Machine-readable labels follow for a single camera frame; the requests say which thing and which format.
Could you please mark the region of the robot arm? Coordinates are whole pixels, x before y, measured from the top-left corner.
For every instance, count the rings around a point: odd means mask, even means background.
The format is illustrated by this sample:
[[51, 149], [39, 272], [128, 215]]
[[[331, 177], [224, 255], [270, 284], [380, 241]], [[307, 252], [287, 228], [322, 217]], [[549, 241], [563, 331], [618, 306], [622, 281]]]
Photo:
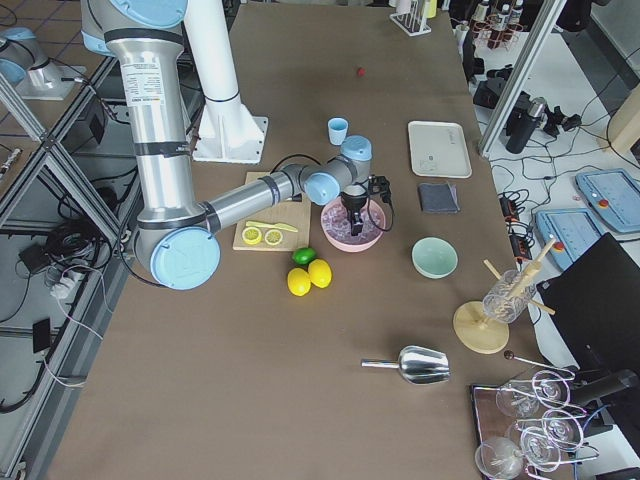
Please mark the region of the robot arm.
[[85, 72], [83, 66], [56, 64], [28, 28], [1, 32], [1, 74], [23, 99], [62, 101]]
[[219, 1], [85, 1], [85, 46], [119, 61], [144, 207], [134, 252], [162, 286], [206, 282], [217, 233], [299, 194], [324, 205], [370, 178], [372, 147], [347, 137], [320, 166], [286, 165], [211, 201], [195, 197], [193, 160], [256, 163], [266, 130], [241, 101]]

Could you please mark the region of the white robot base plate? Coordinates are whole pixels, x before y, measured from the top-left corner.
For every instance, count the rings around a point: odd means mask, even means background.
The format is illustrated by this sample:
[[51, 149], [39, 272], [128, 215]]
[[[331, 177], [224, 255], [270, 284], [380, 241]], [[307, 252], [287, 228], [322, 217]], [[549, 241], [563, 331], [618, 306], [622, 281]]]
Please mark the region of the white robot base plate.
[[256, 165], [261, 162], [269, 119], [262, 116], [253, 116], [252, 120], [257, 127], [257, 132], [250, 132], [249, 136], [240, 136], [241, 141], [237, 145], [232, 144], [231, 130], [219, 123], [219, 132], [215, 137], [206, 138], [198, 133], [192, 158], [199, 162], [218, 162], [233, 164]]

